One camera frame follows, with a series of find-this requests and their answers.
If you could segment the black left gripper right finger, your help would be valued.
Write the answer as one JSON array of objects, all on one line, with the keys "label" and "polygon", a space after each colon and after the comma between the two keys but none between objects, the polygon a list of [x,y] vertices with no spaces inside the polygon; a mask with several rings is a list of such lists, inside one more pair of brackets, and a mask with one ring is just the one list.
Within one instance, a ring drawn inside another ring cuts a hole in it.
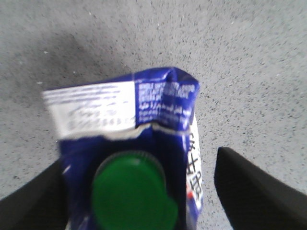
[{"label": "black left gripper right finger", "polygon": [[307,196],[229,147],[218,149],[214,185],[235,230],[307,228]]}]

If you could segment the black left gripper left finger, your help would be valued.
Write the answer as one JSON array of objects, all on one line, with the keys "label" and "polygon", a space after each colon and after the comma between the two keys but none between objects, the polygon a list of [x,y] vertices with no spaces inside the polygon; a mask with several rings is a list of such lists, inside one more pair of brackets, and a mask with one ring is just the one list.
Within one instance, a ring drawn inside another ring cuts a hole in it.
[{"label": "black left gripper left finger", "polygon": [[2,230],[64,230],[66,227],[67,196],[59,161],[0,201]]}]

